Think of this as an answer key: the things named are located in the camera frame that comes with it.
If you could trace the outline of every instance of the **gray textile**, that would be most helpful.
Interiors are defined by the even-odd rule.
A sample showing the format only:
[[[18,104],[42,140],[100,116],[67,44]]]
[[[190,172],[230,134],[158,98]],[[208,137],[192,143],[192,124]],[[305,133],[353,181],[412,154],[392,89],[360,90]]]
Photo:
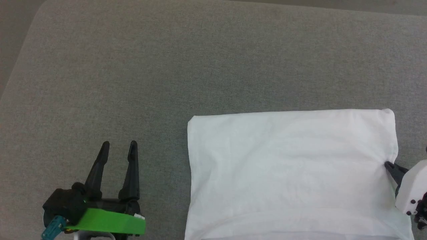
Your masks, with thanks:
[[[183,239],[193,115],[391,108],[399,162],[411,167],[426,158],[426,66],[426,17],[216,0],[48,1],[0,101],[0,235],[37,239],[43,202],[84,181],[105,140],[102,190],[116,197],[136,140],[141,239]]]

